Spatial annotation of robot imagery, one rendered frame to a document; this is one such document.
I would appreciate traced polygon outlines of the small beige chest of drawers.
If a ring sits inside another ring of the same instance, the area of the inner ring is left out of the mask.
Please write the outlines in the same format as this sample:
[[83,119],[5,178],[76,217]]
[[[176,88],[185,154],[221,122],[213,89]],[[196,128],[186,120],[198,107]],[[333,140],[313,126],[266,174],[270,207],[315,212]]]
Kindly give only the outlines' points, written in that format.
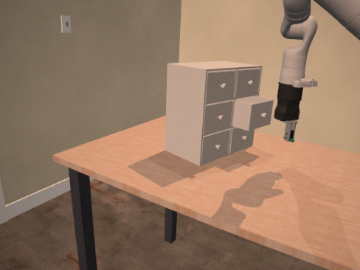
[[[262,66],[253,66],[247,63],[236,63],[230,61],[168,63],[165,150],[201,166],[253,146],[255,130],[253,133],[252,145],[232,153],[229,152],[232,128],[234,128],[234,126],[232,126],[232,121],[235,99],[256,95],[259,97],[260,82],[258,94],[235,97],[238,69],[251,68],[260,69],[261,80]],[[207,72],[230,69],[236,71],[234,98],[206,103]],[[233,101],[231,127],[203,134],[205,105],[227,100]],[[230,129],[228,154],[208,162],[201,163],[203,136],[224,131],[226,129]]]

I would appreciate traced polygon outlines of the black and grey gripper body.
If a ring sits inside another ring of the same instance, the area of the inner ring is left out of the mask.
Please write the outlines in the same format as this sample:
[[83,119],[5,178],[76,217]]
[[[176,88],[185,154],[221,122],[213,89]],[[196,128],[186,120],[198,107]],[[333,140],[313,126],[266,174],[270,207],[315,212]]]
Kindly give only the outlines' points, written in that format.
[[300,101],[305,87],[315,87],[316,79],[305,79],[305,69],[282,67],[274,118],[280,121],[298,120]]

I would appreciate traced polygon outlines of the grey drawer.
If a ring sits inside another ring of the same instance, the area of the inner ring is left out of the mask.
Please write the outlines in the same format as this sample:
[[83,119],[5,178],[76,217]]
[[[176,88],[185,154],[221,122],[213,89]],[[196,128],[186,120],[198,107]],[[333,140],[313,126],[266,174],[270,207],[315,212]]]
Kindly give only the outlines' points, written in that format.
[[234,98],[235,75],[235,70],[207,72],[205,102],[209,103]]
[[246,131],[241,128],[232,128],[229,152],[232,153],[252,145],[253,133],[254,130]]
[[270,125],[273,102],[257,96],[235,99],[232,126],[251,131]]
[[258,94],[260,69],[238,69],[235,97]]
[[231,127],[232,107],[231,100],[205,105],[203,134]]
[[230,129],[203,136],[201,163],[228,154]]

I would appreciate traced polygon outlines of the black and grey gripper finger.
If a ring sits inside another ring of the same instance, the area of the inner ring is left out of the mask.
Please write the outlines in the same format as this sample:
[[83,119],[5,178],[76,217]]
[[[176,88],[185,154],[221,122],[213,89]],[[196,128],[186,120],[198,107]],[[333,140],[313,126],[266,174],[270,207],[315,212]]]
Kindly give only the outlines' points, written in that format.
[[287,142],[290,142],[290,138],[291,138],[291,127],[293,122],[292,121],[281,121],[281,122],[285,122],[285,134],[284,134],[284,140]]
[[291,121],[293,122],[292,127],[291,127],[291,138],[294,139],[297,121],[296,120],[291,120]]

